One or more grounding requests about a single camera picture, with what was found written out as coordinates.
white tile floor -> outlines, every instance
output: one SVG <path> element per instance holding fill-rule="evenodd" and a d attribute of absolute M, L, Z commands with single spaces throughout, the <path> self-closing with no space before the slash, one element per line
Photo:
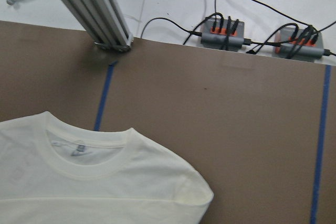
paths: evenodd
<path fill-rule="evenodd" d="M 35 25 L 83 29 L 60 0 L 25 0 L 16 6 L 0 4 L 0 20 Z M 144 24 L 154 17 L 167 17 L 186 29 L 192 29 L 206 15 L 214 12 L 214 0 L 118 0 L 130 30 L 139 37 Z M 260 0 L 306 23 L 322 28 L 336 19 L 336 0 Z M 226 17 L 245 22 L 245 37 L 263 41 L 277 27 L 290 22 L 273 11 L 249 0 L 217 0 L 217 9 Z M 336 25 L 323 33 L 324 47 L 336 51 Z M 171 23 L 156 20 L 144 33 L 144 38 L 181 44 L 185 32 Z M 197 46 L 197 38 L 188 43 Z M 269 56 L 272 48 L 265 47 L 261 54 Z M 336 57 L 323 57 L 318 63 L 336 66 Z"/>

blue line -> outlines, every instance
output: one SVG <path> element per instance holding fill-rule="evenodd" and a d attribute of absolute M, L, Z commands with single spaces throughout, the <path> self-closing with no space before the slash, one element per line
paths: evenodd
<path fill-rule="evenodd" d="M 321 115 L 320 115 L 319 139 L 318 139 L 317 156 L 316 156 L 316 164 L 315 164 L 313 199 L 312 199 L 311 211 L 310 211 L 310 224 L 316 224 L 316 216 L 317 216 L 317 210 L 318 210 L 318 204 L 319 204 L 319 190 L 320 190 L 321 173 L 322 173 L 324 136 L 326 133 L 325 124 L 327 121 L 330 75 L 331 75 L 331 66 L 326 65 L 325 74 L 324 74 Z"/>
<path fill-rule="evenodd" d="M 94 125 L 95 127 L 93 129 L 94 131 L 99 131 L 100 130 L 101 119 L 103 117 L 106 98 L 107 98 L 107 95 L 109 93 L 109 87 L 110 87 L 110 83 L 111 83 L 111 80 L 112 80 L 113 69 L 114 69 L 114 67 L 117 63 L 118 62 L 115 61 L 112 64 L 110 64 L 109 68 L 107 70 L 105 84 L 104 84 L 104 88 L 103 88 L 103 93 L 101 95 L 99 108 L 98 108 L 98 113 L 97 113 L 97 117 L 96 117 L 96 123 L 95 123 L 95 125 Z"/>

blue tape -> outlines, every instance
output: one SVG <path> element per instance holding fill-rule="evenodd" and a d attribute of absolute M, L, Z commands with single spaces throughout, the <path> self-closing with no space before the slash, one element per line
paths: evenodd
<path fill-rule="evenodd" d="M 315 164 L 313 199 L 312 199 L 311 211 L 310 211 L 310 224 L 316 224 L 316 216 L 317 216 L 318 204 L 319 204 L 319 191 L 320 191 L 320 182 L 321 182 L 321 173 L 322 173 L 324 136 L 326 133 L 325 124 L 327 122 L 330 75 L 331 75 L 331 66 L 326 65 L 325 74 L 324 74 L 321 115 L 320 115 L 319 139 L 318 139 L 317 156 L 316 156 L 316 164 Z"/>
<path fill-rule="evenodd" d="M 107 70 L 105 84 L 104 84 L 104 88 L 103 88 L 103 93 L 102 93 L 101 98 L 100 98 L 98 113 L 97 113 L 97 117 L 96 117 L 96 123 L 95 123 L 95 125 L 94 125 L 95 127 L 93 129 L 94 131 L 99 131 L 100 130 L 100 124 L 101 124 L 101 120 L 102 120 L 102 117 L 103 117 L 106 98 L 107 98 L 107 95 L 109 93 L 109 88 L 110 88 L 110 83 L 111 83 L 111 80 L 112 80 L 113 70 L 114 70 L 114 67 L 117 63 L 118 62 L 115 61 L 112 64 L 110 64 L 109 68 Z"/>

